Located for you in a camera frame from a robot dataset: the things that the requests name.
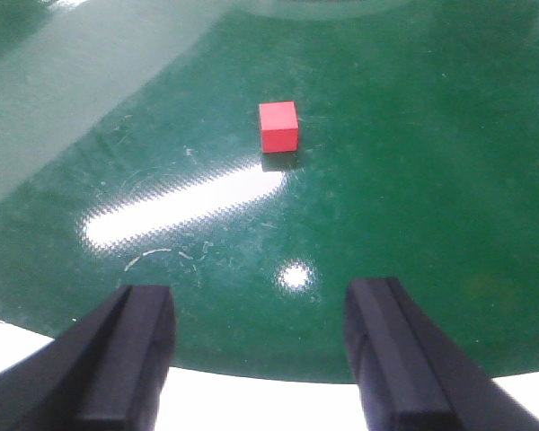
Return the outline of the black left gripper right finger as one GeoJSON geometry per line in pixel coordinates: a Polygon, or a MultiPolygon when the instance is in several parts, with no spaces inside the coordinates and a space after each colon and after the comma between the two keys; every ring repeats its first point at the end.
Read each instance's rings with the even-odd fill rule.
{"type": "Polygon", "coordinates": [[[349,282],[344,340],[370,430],[539,430],[396,277],[349,282]]]}

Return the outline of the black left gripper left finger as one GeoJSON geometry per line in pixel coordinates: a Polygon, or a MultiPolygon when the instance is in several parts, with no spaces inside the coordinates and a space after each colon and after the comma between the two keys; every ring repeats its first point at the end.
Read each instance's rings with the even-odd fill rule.
{"type": "Polygon", "coordinates": [[[152,430],[175,346],[167,286],[122,286],[0,373],[0,430],[152,430]]]}

